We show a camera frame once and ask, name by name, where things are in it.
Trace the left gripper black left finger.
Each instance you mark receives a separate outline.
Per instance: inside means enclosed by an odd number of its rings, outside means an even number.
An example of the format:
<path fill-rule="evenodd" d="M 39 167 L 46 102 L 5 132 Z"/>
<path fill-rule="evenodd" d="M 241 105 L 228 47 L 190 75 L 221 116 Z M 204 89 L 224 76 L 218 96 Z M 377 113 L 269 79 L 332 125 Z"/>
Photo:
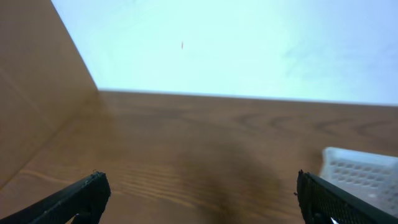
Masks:
<path fill-rule="evenodd" d="M 91 175 L 1 219 L 1 224 L 97 224 L 106 209 L 111 189 L 103 172 Z"/>

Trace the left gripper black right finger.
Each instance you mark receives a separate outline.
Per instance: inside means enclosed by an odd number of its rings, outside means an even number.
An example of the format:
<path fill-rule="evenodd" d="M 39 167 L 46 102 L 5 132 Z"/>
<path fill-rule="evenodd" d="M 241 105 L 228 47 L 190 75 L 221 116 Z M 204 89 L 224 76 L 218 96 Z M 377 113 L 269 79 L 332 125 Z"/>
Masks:
<path fill-rule="evenodd" d="M 397 224 L 397 218 L 309 172 L 295 193 L 305 224 Z"/>

